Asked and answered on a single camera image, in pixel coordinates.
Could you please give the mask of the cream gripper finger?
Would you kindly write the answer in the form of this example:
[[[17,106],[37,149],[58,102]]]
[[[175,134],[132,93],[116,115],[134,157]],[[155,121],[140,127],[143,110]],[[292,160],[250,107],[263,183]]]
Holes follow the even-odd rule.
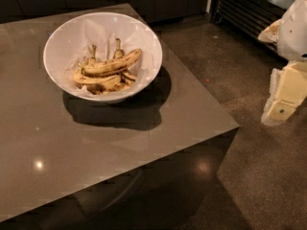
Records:
[[[307,63],[290,61],[282,70],[285,71],[284,104],[286,105],[286,121],[307,98]]]

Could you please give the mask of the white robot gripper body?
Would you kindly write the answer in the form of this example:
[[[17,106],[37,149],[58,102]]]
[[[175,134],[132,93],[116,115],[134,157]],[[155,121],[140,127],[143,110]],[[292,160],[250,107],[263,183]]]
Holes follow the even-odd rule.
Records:
[[[275,43],[288,61],[307,60],[307,0],[295,0],[283,16],[263,30],[258,39]]]

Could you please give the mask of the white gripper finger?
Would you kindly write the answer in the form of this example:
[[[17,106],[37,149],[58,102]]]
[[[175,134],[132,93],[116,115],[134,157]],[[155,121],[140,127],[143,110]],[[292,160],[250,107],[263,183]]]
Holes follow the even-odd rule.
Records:
[[[285,71],[273,69],[270,81],[270,96],[265,104],[261,123],[274,127],[285,121],[286,105],[284,104]]]

